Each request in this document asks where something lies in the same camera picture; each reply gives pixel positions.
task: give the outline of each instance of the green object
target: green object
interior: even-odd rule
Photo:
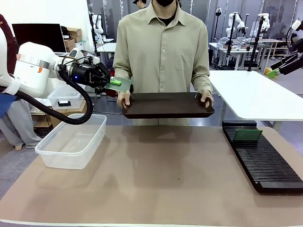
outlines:
[[[125,92],[130,89],[130,86],[133,84],[132,79],[125,79],[125,78],[120,78],[120,77],[115,77],[115,81],[120,81],[120,85],[116,85],[113,83],[108,83],[105,85],[106,89],[114,90],[114,91],[121,91]]]
[[[110,81],[110,83],[111,83],[111,84],[118,85],[118,86],[120,86],[120,85],[121,85],[121,81],[116,80],[116,79],[115,79],[115,80],[111,80],[111,81]]]
[[[278,75],[278,72],[279,71],[279,68],[278,69],[275,69],[275,70],[272,70],[271,72],[267,73],[267,76],[272,79],[274,77],[276,77]]]
[[[257,141],[262,134],[263,130],[258,129],[239,129],[236,131],[236,134],[233,140],[247,140],[247,141]]]

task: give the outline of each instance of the blue apron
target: blue apron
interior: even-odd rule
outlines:
[[[0,94],[0,118],[4,116],[4,114],[7,112],[10,105],[16,100],[16,98],[16,96]]]

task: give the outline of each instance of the black face mask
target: black face mask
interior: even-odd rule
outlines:
[[[163,7],[169,6],[174,0],[156,0],[157,3]]]

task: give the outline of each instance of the black slotted rack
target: black slotted rack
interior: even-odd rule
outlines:
[[[237,130],[257,129],[256,122],[223,122],[222,129],[256,191],[303,193],[301,178],[263,135],[257,141],[233,141]]]

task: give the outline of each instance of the shirt collar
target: shirt collar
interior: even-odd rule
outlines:
[[[147,17],[147,24],[149,24],[152,19],[157,18],[157,14],[153,9],[152,2],[149,4],[149,6],[146,9],[146,17]],[[181,10],[179,4],[177,4],[177,12],[176,12],[175,20],[179,21],[183,26],[186,25],[185,14],[184,11]]]

